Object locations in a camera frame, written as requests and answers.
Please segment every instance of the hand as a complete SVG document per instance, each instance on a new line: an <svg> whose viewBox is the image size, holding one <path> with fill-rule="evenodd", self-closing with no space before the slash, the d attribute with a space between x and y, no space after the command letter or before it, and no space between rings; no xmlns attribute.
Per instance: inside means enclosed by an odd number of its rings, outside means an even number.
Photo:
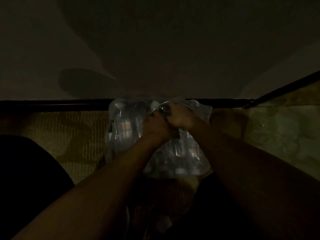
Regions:
<svg viewBox="0 0 320 240"><path fill-rule="evenodd" d="M167 117L167 121L174 127L190 129L195 118L191 110L180 104L170 104L170 107L171 115Z"/></svg>
<svg viewBox="0 0 320 240"><path fill-rule="evenodd" d="M147 117L144 122L142 137L154 141L158 146L168 142L173 136L173 130L158 111Z"/></svg>

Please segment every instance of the transparent plastic packaging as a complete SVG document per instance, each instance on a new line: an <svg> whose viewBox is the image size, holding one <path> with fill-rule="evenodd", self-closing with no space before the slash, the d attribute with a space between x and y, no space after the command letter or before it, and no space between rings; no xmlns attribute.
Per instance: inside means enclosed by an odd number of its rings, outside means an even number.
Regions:
<svg viewBox="0 0 320 240"><path fill-rule="evenodd" d="M155 110L160 111L164 117L170 114L170 103L184 105L196 116L209 122L212 107L200 104L197 100L180 97L115 99L109 105L109 123L105 136L106 161L112 161L118 153L129 149L142 136L144 120ZM209 168L208 160L190 133L177 129L174 138L152 155L143 172L150 178L181 178L204 174Z"/></svg>

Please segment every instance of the water bottle pack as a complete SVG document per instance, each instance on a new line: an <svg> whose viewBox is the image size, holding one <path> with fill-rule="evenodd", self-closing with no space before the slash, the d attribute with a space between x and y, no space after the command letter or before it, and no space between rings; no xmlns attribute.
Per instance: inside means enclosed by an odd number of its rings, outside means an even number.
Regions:
<svg viewBox="0 0 320 240"><path fill-rule="evenodd" d="M109 123L106 131L106 161L111 161L121 151L129 149L141 136L144 120L154 111L164 117L170 115L169 104L186 106L193 113L209 122L212 107L197 100L180 97L170 100L157 98L118 98L109 105ZM162 145L150 158L144 173L150 178L180 178L201 175L210 168L198 143L185 130L177 129L173 139Z"/></svg>

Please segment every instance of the person's left hand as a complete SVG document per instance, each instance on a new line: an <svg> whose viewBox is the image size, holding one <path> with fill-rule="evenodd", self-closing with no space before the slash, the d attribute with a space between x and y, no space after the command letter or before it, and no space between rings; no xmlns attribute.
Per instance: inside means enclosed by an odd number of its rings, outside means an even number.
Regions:
<svg viewBox="0 0 320 240"><path fill-rule="evenodd" d="M153 140L158 146L168 142L173 136L173 130L158 111L146 118L142 137Z"/></svg>

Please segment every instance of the wall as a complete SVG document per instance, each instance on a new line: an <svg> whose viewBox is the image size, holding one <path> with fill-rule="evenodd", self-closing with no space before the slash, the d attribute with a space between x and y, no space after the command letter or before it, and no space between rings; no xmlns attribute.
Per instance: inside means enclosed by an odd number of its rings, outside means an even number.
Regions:
<svg viewBox="0 0 320 240"><path fill-rule="evenodd" d="M0 2L0 100L256 98L320 70L320 0Z"/></svg>

